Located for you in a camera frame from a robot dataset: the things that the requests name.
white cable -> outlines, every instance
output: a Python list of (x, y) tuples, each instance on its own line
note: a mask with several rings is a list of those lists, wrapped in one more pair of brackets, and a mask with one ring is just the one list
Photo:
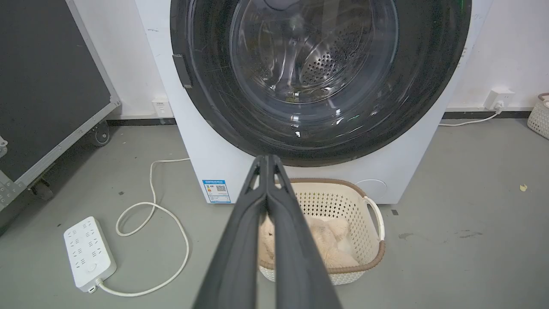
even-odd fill
[[(187, 234), (185, 234), (185, 230), (183, 229), (183, 226), (181, 225), (181, 222), (177, 219), (177, 217), (171, 213), (169, 210), (167, 210), (166, 208), (163, 208), (162, 206), (156, 204), (156, 192), (154, 191), (154, 187), (153, 187), (153, 166), (155, 163), (165, 163), (165, 162), (181, 162), (181, 161), (188, 161), (190, 160), (190, 158), (186, 158), (186, 159), (177, 159), (177, 160), (158, 160), (158, 161), (154, 161), (153, 164), (150, 165), (150, 173), (149, 173), (149, 183), (150, 183), (150, 189), (151, 191), (153, 192), (153, 202), (141, 202), (141, 203), (137, 203), (137, 204), (134, 204), (132, 206), (130, 206), (128, 209), (126, 209), (124, 212), (122, 212), (122, 214), (118, 217), (118, 220), (116, 221), (116, 233), (122, 237), (126, 237), (126, 236), (130, 236), (130, 235), (133, 235), (135, 234), (136, 232), (138, 232), (142, 227), (145, 226), (145, 224), (147, 222), (149, 222), (150, 218), (153, 216), (153, 213), (154, 213), (154, 210), (155, 208), (158, 208), (164, 212), (166, 212), (167, 214), (170, 215), (170, 217), (172, 217), (175, 222), (177, 223), (177, 226), (179, 227), (179, 230), (181, 231), (181, 234), (183, 234), (183, 238), (185, 239), (185, 248), (186, 248), (186, 253), (185, 253), (185, 259), (183, 259), (183, 263), (181, 264), (181, 267), (176, 271), (175, 274), (173, 274), (173, 276), (171, 278), (169, 278), (168, 280), (164, 281), (163, 283), (153, 287), (153, 288), (150, 288), (146, 291), (143, 291), (143, 292), (137, 292), (137, 293), (123, 293), (123, 292), (117, 292), (117, 291), (114, 291), (114, 290), (111, 290), (109, 288), (107, 288), (104, 284), (103, 284), (103, 281), (101, 279), (97, 279), (96, 280), (96, 284), (101, 288), (103, 289), (105, 292), (107, 293), (111, 293), (113, 295), (116, 295), (116, 296), (122, 296), (122, 297), (136, 297), (136, 296), (142, 296), (142, 295), (145, 295), (145, 294), (149, 294), (149, 293), (152, 293), (160, 288), (163, 288), (164, 286), (168, 285), (168, 283), (172, 282), (180, 273), (181, 271), (183, 270), (183, 268), (185, 267), (185, 265), (187, 264), (187, 259), (189, 259), (189, 240), (187, 239)], [(120, 228), (119, 228), (119, 224), (120, 224), (120, 220), (122, 220), (122, 217), (128, 212), (130, 211), (130, 209), (134, 208), (134, 207), (137, 207), (137, 206), (140, 206), (140, 205), (151, 205), (153, 206), (153, 209), (150, 210), (150, 214), (149, 216), (145, 219), (145, 221), (137, 228), (135, 229), (134, 231), (132, 232), (129, 232), (129, 233), (122, 233), (120, 232)]]
[(460, 125), (466, 125), (466, 124), (471, 124), (471, 123), (485, 122), (486, 120), (490, 120), (490, 119), (492, 119), (493, 117), (496, 117), (497, 115), (499, 115), (499, 114), (498, 114), (498, 113), (495, 113), (495, 114), (493, 114), (492, 116), (490, 116), (490, 117), (488, 117), (488, 118), (484, 118), (484, 119), (480, 119), (480, 120), (474, 120), (474, 121), (471, 121), (471, 122), (456, 123), (456, 124), (439, 123), (439, 125), (440, 125), (440, 126), (460, 126)]

socket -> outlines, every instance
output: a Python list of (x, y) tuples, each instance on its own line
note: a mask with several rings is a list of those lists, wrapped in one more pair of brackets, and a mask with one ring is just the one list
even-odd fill
[(155, 98), (153, 100), (154, 110), (159, 118), (172, 118), (173, 112), (171, 110), (170, 102), (166, 97)]
[(490, 90), (486, 101), (484, 101), (484, 108), (489, 111), (495, 111), (496, 105), (501, 102), (503, 109), (507, 108), (514, 98), (515, 93), (507, 87), (494, 87)]

laundry basket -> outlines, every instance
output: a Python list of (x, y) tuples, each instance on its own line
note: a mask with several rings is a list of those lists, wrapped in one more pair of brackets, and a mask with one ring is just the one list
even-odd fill
[[(355, 267), (328, 268), (332, 284), (356, 281), (374, 268), (385, 254), (385, 226), (378, 206), (356, 185), (335, 179), (292, 179), (292, 188), (304, 214), (321, 218), (345, 218), (349, 222), (349, 241)], [(376, 215), (379, 233), (368, 211)], [(259, 270), (270, 281), (275, 280), (274, 265), (259, 261)]]
[(539, 135), (549, 139), (549, 93), (537, 96), (540, 101), (528, 117), (528, 127)]

front-loading washing machine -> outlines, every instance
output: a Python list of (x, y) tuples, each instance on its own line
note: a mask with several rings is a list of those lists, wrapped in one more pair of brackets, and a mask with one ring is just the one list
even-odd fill
[(204, 197), (255, 156), (397, 203), (492, 0), (136, 0)]

white wall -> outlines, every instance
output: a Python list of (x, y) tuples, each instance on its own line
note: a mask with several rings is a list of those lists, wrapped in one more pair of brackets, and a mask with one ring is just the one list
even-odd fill
[[(74, 0), (114, 87), (119, 118), (156, 118), (151, 101), (165, 96), (135, 0)], [(483, 109), (491, 88), (515, 91), (508, 110), (530, 110), (549, 92), (547, 0), (494, 0), (448, 111)]]
[(156, 118), (152, 100), (165, 91), (135, 0), (74, 0), (116, 92), (114, 118)]
[(529, 111), (549, 92), (549, 1), (494, 0), (448, 111), (477, 111), (495, 86), (516, 92), (510, 111)]

